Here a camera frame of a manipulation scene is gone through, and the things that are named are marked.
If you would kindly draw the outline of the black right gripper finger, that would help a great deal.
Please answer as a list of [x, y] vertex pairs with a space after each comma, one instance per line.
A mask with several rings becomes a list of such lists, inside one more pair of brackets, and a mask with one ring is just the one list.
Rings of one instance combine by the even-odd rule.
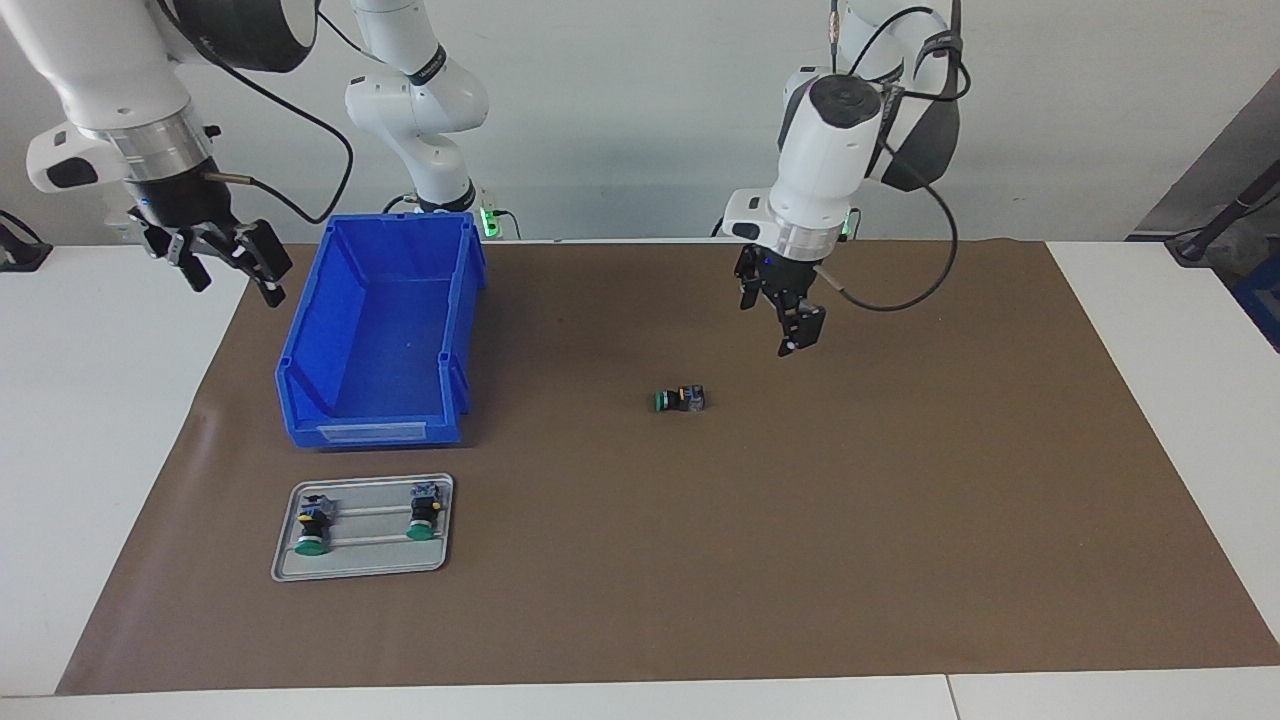
[[215, 254], [229, 266], [246, 274], [269, 307], [285, 300], [283, 278], [293, 266], [291, 256], [269, 222], [218, 227]]
[[179, 270], [196, 293], [204, 292], [212, 283], [207, 269], [195, 256], [187, 234], [146, 234], [145, 247], [151, 258], [164, 260]]

